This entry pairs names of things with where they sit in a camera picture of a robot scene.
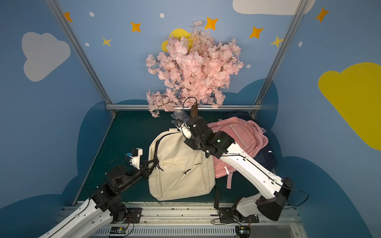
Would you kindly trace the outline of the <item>cream white bag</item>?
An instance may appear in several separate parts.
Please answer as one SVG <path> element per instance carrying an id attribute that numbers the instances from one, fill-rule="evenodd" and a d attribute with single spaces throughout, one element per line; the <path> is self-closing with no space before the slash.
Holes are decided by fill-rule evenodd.
<path id="1" fill-rule="evenodd" d="M 184 143 L 176 129 L 160 133 L 149 147 L 152 173 L 148 179 L 150 194 L 168 201 L 209 194 L 215 186 L 212 157 Z"/>

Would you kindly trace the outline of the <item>pink backpack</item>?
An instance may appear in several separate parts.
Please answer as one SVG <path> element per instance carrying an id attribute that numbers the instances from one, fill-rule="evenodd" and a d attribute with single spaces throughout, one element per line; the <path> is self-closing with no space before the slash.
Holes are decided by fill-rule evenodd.
<path id="1" fill-rule="evenodd" d="M 231 136 L 235 142 L 252 158 L 268 144 L 268 138 L 264 135 L 265 130 L 254 121 L 245 121 L 238 117 L 231 117 L 218 122 L 209 123 L 208 127 L 214 133 L 223 131 Z M 214 157 L 215 177 L 227 177 L 227 189 L 232 186 L 233 173 L 236 171 L 232 166 Z"/>

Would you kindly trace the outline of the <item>navy blue backpack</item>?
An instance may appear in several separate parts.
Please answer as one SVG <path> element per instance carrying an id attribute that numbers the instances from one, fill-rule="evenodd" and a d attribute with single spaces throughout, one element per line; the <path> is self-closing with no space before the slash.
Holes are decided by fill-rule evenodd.
<path id="1" fill-rule="evenodd" d="M 229 119 L 232 117 L 237 117 L 245 121 L 253 121 L 259 125 L 259 122 L 253 119 L 248 112 L 242 112 L 242 111 L 229 112 L 224 116 L 223 119 Z M 275 159 L 273 156 L 272 148 L 269 143 L 259 151 L 257 156 L 253 158 L 269 171 L 272 171 L 275 168 Z"/>

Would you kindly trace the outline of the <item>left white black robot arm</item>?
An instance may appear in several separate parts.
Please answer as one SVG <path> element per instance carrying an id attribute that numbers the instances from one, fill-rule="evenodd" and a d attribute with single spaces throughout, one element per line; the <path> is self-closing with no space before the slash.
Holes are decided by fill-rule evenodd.
<path id="1" fill-rule="evenodd" d="M 157 159 L 144 161 L 131 173 L 126 166 L 115 166 L 106 174 L 105 182 L 78 209 L 41 237 L 89 238 L 104 226 L 124 222 L 128 212 L 121 194 L 141 178 L 148 179 L 158 164 Z"/>

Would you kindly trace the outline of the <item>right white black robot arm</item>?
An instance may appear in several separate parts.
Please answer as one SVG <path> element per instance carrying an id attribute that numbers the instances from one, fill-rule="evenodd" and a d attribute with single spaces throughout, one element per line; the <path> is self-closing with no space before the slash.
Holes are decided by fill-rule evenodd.
<path id="1" fill-rule="evenodd" d="M 193 150 L 201 150 L 236 169 L 259 191 L 259 194 L 238 199 L 231 208 L 230 217 L 243 222 L 251 215 L 262 214 L 272 221 L 278 221 L 287 203 L 294 183 L 290 178 L 282 179 L 267 170 L 249 156 L 227 133 L 214 133 L 201 117 L 188 122 L 177 121 L 177 127 L 184 134 L 185 144 Z"/>

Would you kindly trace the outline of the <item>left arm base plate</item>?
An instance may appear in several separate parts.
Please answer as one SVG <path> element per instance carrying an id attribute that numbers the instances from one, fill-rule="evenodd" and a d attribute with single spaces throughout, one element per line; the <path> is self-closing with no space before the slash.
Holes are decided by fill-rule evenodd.
<path id="1" fill-rule="evenodd" d="M 123 220 L 116 222 L 117 224 L 139 224 L 142 214 L 142 208 L 126 208 L 126 216 Z"/>

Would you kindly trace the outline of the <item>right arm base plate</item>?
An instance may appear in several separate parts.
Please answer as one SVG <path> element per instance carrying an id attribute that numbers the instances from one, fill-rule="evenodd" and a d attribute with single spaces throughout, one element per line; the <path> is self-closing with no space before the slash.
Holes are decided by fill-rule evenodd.
<path id="1" fill-rule="evenodd" d="M 259 217 L 257 214 L 244 217 L 233 208 L 220 207 L 217 209 L 220 223 L 259 223 Z"/>

